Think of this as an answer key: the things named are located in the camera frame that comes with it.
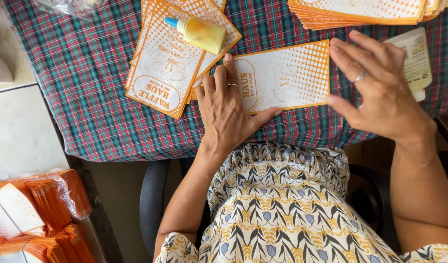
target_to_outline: plaid tablecloth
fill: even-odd
[[[353,28],[306,31],[287,0],[227,0],[225,13],[243,38],[231,53],[296,45],[337,37]],[[109,0],[95,21],[38,10],[32,0],[4,0],[68,154],[91,161],[130,161],[194,156],[203,135],[196,102],[175,120],[125,97],[123,87],[140,31],[139,0]],[[385,40],[426,28],[433,82],[424,109],[448,112],[448,9],[417,26],[364,26],[357,30]],[[331,64],[331,92],[359,102],[359,95]],[[285,111],[249,138],[294,146],[343,146],[375,135],[351,129],[328,106]]]

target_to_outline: ring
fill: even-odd
[[[356,83],[357,81],[361,80],[362,78],[365,78],[369,75],[368,72],[362,71],[362,73],[359,75],[359,77],[356,78],[356,80],[353,83]]]
[[[234,84],[234,83],[231,83],[231,84],[227,84],[227,88],[229,88],[229,86],[235,86],[235,87],[237,87],[237,88],[239,88],[239,89],[240,89],[239,85],[237,85],[237,84]]]

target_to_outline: blue cap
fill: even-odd
[[[166,23],[169,26],[173,26],[175,28],[177,28],[177,22],[179,21],[178,19],[172,18],[172,17],[166,17],[165,19]]]

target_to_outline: chair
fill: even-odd
[[[180,159],[182,176],[185,176],[194,157]],[[164,213],[164,191],[171,160],[151,161],[143,180],[140,196],[141,235],[150,255],[154,254],[157,231]],[[352,206],[368,224],[377,225],[377,234],[393,249],[400,251],[393,224],[390,206],[389,181],[374,170],[361,165],[349,165],[350,173],[360,176],[371,188],[358,189],[353,194]],[[206,202],[202,222],[197,232],[196,247],[199,247],[205,228],[211,223],[209,206]]]

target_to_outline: patterned dress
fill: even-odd
[[[249,144],[212,180],[201,247],[170,233],[156,262],[448,263],[441,244],[396,255],[346,203],[348,180],[340,148]]]

